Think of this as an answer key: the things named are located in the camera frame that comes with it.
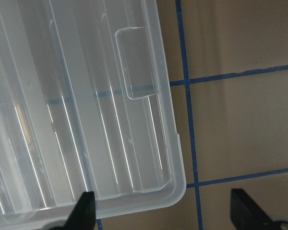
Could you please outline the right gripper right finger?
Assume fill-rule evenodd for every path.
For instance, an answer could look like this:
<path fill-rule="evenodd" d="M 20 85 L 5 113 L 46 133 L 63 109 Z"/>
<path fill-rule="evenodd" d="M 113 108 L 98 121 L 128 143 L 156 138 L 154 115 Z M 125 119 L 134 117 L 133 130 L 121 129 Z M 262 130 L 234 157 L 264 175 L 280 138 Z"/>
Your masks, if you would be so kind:
<path fill-rule="evenodd" d="M 270 217 L 240 188 L 231 189 L 231 222 L 237 230 L 275 230 Z"/>

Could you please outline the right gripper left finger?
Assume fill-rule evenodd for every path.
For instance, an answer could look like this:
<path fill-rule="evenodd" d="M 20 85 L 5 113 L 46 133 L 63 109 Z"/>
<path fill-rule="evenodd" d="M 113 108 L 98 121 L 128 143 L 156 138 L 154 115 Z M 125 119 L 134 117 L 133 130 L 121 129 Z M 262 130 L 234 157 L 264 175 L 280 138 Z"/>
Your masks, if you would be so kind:
<path fill-rule="evenodd" d="M 94 192 L 83 192 L 63 226 L 63 230 L 93 230 L 96 225 Z"/>

